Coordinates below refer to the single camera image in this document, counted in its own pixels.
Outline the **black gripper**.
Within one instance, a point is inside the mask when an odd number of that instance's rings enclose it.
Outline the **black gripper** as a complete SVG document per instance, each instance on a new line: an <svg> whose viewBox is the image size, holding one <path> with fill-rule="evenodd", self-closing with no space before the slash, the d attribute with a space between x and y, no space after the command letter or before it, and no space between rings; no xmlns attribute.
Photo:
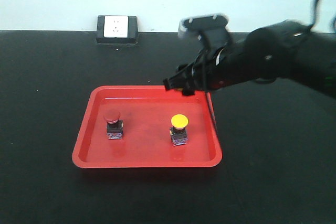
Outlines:
<svg viewBox="0 0 336 224"><path fill-rule="evenodd" d="M224 47L214 58L203 63L203 55L189 64L180 65L176 75L163 80L166 90L181 90L185 97L195 91L215 91L227 86L250 81L250 69L242 45Z"/></svg>

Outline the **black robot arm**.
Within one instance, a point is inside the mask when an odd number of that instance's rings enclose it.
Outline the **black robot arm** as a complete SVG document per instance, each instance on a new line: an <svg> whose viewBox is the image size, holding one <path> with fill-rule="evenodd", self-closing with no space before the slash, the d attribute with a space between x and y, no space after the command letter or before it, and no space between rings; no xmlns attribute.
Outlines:
<svg viewBox="0 0 336 224"><path fill-rule="evenodd" d="M193 62L180 65L174 76L164 80L167 90L193 95L284 78L335 97L334 36L315 33L294 21L256 29L240 41L233 40L226 22L199 25L185 20L182 27L182 33L195 34L203 48Z"/></svg>

